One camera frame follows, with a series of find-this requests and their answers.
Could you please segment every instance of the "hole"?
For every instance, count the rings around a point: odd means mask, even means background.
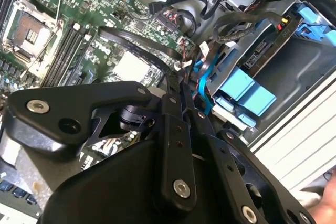
[[[240,173],[241,176],[243,176],[245,174],[245,167],[244,165],[239,161],[239,159],[237,159],[234,155],[232,155],[235,163],[236,163],[236,166],[238,168],[238,171]]]
[[[248,183],[245,185],[256,208],[262,208],[263,198],[257,187]]]
[[[153,125],[155,124],[155,120],[154,119],[148,119],[146,122],[145,122],[145,126],[146,127],[152,127]]]
[[[40,110],[44,108],[44,106],[41,103],[34,103],[33,107]]]
[[[289,218],[290,218],[295,224],[299,224],[299,223],[300,223],[299,218],[296,217],[296,215],[295,215],[292,211],[290,211],[290,210],[287,209],[287,214],[288,214]]]
[[[230,11],[234,11],[233,7],[229,5],[227,2],[225,2],[225,7]]]
[[[247,213],[247,216],[250,217],[251,219],[254,218],[254,215],[251,211],[247,211],[246,213]]]
[[[67,134],[77,134],[81,130],[79,122],[71,118],[63,118],[59,120],[58,127],[61,131]]]
[[[178,185],[178,188],[179,188],[179,190],[180,190],[181,192],[185,192],[185,191],[186,191],[185,186],[182,185],[182,184],[179,184],[179,185]]]

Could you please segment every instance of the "motherboard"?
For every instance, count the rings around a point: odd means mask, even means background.
[[[99,26],[121,28],[182,55],[195,44],[139,0],[1,0],[1,93],[35,87],[134,80],[157,85],[164,73],[121,45],[97,35]],[[176,59],[143,49],[173,69]]]

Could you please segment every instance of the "capacitor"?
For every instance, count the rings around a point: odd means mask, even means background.
[[[13,81],[13,78],[10,76],[5,78],[6,83],[11,83],[12,81]]]
[[[13,88],[14,89],[18,89],[20,83],[18,83],[17,81],[13,83]]]

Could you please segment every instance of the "green circuit board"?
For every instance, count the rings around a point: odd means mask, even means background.
[[[162,79],[163,73],[157,69],[154,65],[145,62],[123,62],[120,65],[127,51],[120,45],[106,41],[103,38],[97,36],[97,29],[99,26],[110,26],[116,28],[122,28],[133,33],[139,34],[143,37],[156,41],[160,44],[166,45],[181,54],[183,50],[185,53],[191,52],[195,45],[180,31],[168,31],[164,26],[161,26],[157,21],[142,22],[133,19],[127,9],[124,6],[124,0],[26,0],[36,7],[39,13],[51,17],[55,20],[62,21],[62,33],[58,31],[57,36],[52,41],[58,41],[58,45],[52,43],[45,49],[45,57],[40,63],[35,63],[33,67],[29,69],[26,76],[34,78],[34,81],[27,83],[27,78],[23,81],[18,74],[12,76],[14,81],[17,82],[18,87],[28,87],[34,83],[35,87],[39,86],[45,76],[47,75],[47,69],[53,66],[54,54],[58,48],[62,46],[62,39],[66,34],[66,27],[69,24],[75,24],[81,29],[85,30],[85,39],[79,48],[80,54],[74,54],[71,58],[69,66],[67,67],[66,74],[63,75],[62,82],[59,85],[64,84],[81,84],[92,82],[110,82],[119,80],[128,80],[128,74],[132,75],[133,71],[137,68],[131,67],[132,64],[143,66],[142,73],[137,75],[137,81],[140,81],[145,86],[157,85]],[[148,8],[145,4],[139,0],[127,0],[129,10],[138,14],[148,13]],[[21,15],[24,11],[18,10],[17,15]],[[7,20],[10,19],[10,13],[7,15]],[[171,68],[173,68],[174,60],[170,57],[147,49],[149,52],[155,54],[162,59]],[[19,70],[19,73],[25,71],[31,62],[23,62],[18,59],[17,53],[5,49],[0,54],[0,59],[4,62],[8,62],[10,65],[15,65],[15,68]]]

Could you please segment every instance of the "black plastic bracket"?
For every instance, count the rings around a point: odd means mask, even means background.
[[[47,103],[49,109],[44,114],[28,110],[32,100]],[[8,98],[2,127],[21,145],[68,160],[79,155],[92,134],[94,109],[146,106],[150,100],[150,92],[133,81],[22,90]]]
[[[182,120],[179,97],[165,94],[161,109],[154,202],[167,215],[185,214],[197,203],[189,127]]]
[[[221,130],[218,137],[223,139],[227,147],[225,151],[236,157],[242,165],[244,184],[255,186],[259,191],[265,218],[269,223],[302,223],[303,214],[310,223],[314,223],[306,209],[294,199],[293,195],[274,177],[274,175],[253,155],[247,146],[229,130]]]

